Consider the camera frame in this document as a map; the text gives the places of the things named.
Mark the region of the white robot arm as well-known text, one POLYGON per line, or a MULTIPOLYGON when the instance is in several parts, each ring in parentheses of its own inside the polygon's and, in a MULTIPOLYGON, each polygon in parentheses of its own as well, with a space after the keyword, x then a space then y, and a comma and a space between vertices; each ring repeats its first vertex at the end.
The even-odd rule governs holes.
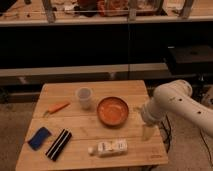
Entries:
POLYGON ((144 103, 141 117, 148 126, 157 125, 167 113, 182 116, 213 138, 213 110, 191 98, 192 86, 185 80, 161 84, 144 103))

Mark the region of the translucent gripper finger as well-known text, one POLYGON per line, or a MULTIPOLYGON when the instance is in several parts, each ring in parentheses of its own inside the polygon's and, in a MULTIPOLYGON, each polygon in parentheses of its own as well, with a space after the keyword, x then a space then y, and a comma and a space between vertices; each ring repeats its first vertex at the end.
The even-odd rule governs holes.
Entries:
POLYGON ((142 129, 142 139, 144 141, 149 140, 151 137, 151 133, 152 133, 152 128, 147 125, 144 125, 142 129))

